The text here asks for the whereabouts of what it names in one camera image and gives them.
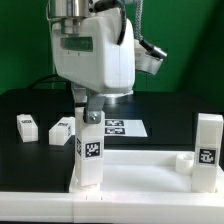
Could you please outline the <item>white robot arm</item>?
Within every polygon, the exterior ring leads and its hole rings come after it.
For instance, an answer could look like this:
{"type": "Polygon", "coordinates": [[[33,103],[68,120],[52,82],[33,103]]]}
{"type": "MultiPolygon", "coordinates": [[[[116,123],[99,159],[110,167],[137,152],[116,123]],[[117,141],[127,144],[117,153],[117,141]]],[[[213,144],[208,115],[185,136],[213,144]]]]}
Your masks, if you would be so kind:
{"type": "Polygon", "coordinates": [[[133,28],[121,0],[48,0],[57,74],[88,90],[83,119],[101,122],[108,94],[127,94],[135,81],[133,28]]]}

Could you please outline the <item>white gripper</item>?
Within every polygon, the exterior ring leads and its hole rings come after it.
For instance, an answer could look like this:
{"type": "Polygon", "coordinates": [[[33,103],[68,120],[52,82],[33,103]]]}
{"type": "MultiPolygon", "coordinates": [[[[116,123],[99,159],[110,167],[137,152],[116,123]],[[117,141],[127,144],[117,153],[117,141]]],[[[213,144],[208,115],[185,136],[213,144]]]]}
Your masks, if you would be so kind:
{"type": "Polygon", "coordinates": [[[62,34],[59,23],[52,27],[56,71],[59,76],[72,81],[74,105],[86,105],[83,120],[87,124],[101,122],[106,99],[102,94],[128,93],[134,85],[135,56],[131,22],[127,20],[123,42],[118,45],[120,30],[121,13],[118,8],[84,19],[78,36],[62,34]],[[87,96],[85,87],[98,93],[89,93],[87,96]]]}

